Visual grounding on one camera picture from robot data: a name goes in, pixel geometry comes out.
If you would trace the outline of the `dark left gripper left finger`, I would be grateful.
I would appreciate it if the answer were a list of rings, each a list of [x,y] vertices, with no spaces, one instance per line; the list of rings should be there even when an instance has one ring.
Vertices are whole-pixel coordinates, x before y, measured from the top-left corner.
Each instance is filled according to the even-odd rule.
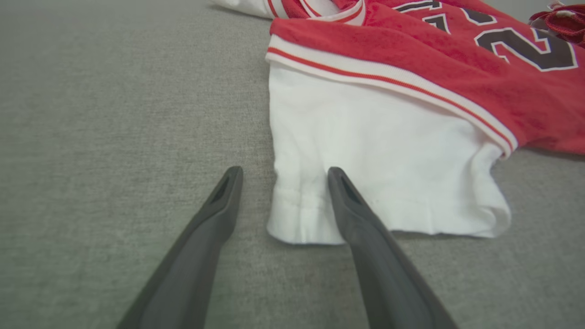
[[[239,212],[243,169],[232,166],[142,288],[120,329],[202,329],[222,246]]]

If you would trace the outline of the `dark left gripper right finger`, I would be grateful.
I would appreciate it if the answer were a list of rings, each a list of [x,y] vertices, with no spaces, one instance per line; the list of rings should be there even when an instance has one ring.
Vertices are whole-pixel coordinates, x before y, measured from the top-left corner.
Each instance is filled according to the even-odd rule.
[[[455,329],[430,286],[340,167],[328,170],[335,221],[351,248],[372,329]]]

